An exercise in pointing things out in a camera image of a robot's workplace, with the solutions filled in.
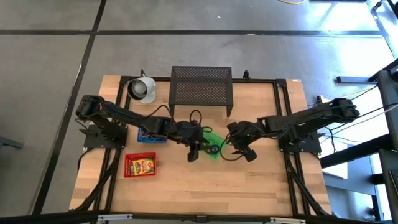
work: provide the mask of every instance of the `green object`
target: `green object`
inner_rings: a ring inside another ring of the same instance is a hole
[[[213,133],[213,132],[203,132],[203,137],[209,141],[208,147],[217,145],[219,150],[216,154],[209,154],[206,152],[205,150],[201,150],[203,151],[203,153],[205,153],[206,155],[210,156],[212,159],[217,159],[220,156],[220,151],[223,150],[225,148],[225,144],[223,145],[223,148],[220,149],[221,144],[223,143],[224,139],[222,137],[220,137],[219,135]]]

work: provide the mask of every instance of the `black mesh shelf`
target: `black mesh shelf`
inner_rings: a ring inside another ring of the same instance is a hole
[[[173,66],[170,79],[169,106],[226,106],[232,112],[233,91],[231,67]]]

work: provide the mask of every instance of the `concrete floor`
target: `concrete floor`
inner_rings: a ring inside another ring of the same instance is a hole
[[[0,29],[90,30],[99,5],[0,0]],[[277,0],[113,0],[99,29],[378,30],[363,2],[291,6]],[[87,40],[0,35],[0,135],[25,143],[22,150],[0,150],[0,217],[29,211]],[[103,75],[138,75],[143,68],[149,76],[169,76],[172,65],[206,65],[231,66],[233,77],[249,70],[253,78],[301,79],[312,104],[317,95],[333,98],[367,87],[337,85],[336,76],[370,76],[392,60],[385,40],[370,36],[97,36],[78,100],[97,94]],[[83,144],[78,128],[69,125],[45,213],[68,209]]]

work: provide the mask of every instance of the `blue basket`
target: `blue basket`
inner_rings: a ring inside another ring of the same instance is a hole
[[[138,135],[137,135],[137,142],[142,142],[142,143],[165,143],[167,142],[167,139],[160,139],[152,136],[148,137],[143,137],[145,136],[145,132],[142,131],[141,128],[138,129]]]

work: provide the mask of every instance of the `wooden table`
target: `wooden table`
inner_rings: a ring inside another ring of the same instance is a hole
[[[115,101],[120,76],[106,75],[99,95]],[[287,80],[292,111],[307,109],[303,86],[300,80]],[[124,89],[121,105],[126,99]],[[188,120],[192,110],[203,115],[202,126],[211,126],[213,132],[226,136],[226,125],[233,121],[255,121],[262,116],[275,115],[275,99],[272,85],[266,83],[234,83],[234,110],[226,117],[222,106],[176,106],[175,119]],[[169,100],[169,82],[157,82],[157,98],[144,105],[132,100],[130,110],[149,114]],[[155,115],[169,116],[166,110]],[[260,139],[251,144],[258,158],[246,162],[244,158],[228,162],[214,160],[204,153],[193,163],[187,162],[188,149],[168,141],[165,144],[142,144],[137,142],[137,128],[130,126],[125,149],[119,163],[114,189],[112,212],[127,213],[173,213],[209,215],[261,215],[289,216],[292,209],[282,153],[278,142]],[[231,155],[232,146],[227,146],[225,156]],[[156,152],[157,174],[151,177],[125,179],[123,177],[124,155],[137,152]],[[312,154],[301,153],[305,183],[318,203],[330,212],[328,196],[319,160]],[[104,149],[94,149],[81,161],[80,171],[73,191],[70,208],[76,208],[98,183]],[[105,185],[100,208],[104,208],[108,186]],[[296,186],[299,210],[302,212],[299,188]]]

